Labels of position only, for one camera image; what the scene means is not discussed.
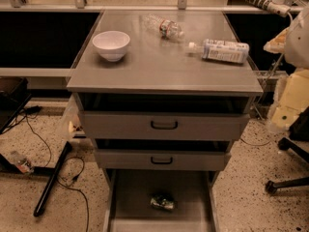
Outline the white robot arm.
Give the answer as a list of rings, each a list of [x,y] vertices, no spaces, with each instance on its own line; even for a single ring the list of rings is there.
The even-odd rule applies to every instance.
[[[284,60],[295,67],[289,76],[276,83],[267,115],[272,132],[287,131],[309,106],[309,7],[306,6],[275,38],[264,45],[270,53],[282,53]]]

